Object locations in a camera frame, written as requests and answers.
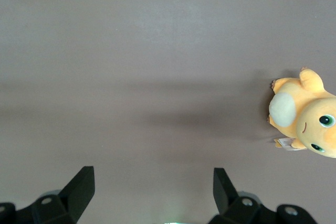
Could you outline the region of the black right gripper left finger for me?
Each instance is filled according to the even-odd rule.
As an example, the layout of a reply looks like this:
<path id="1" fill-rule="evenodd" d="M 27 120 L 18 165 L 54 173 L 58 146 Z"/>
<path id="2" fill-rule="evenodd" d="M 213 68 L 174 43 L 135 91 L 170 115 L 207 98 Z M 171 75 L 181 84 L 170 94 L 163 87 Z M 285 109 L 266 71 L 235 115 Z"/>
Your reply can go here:
<path id="1" fill-rule="evenodd" d="M 77 223 L 95 194 L 94 167 L 84 166 L 57 194 L 46 194 L 17 210 L 1 203 L 1 223 Z"/>

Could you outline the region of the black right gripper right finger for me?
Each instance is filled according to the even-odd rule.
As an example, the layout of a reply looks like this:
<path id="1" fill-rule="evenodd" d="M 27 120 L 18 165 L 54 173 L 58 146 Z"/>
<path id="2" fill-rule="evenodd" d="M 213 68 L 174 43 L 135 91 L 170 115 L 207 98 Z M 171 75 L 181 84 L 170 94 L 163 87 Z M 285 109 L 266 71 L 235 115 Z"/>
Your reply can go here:
<path id="1" fill-rule="evenodd" d="M 256 196 L 239 194 L 223 168 L 214 168 L 213 196 L 218 209 L 209 223 L 316 223 L 305 209 L 279 205 L 276 211 L 266 208 Z"/>

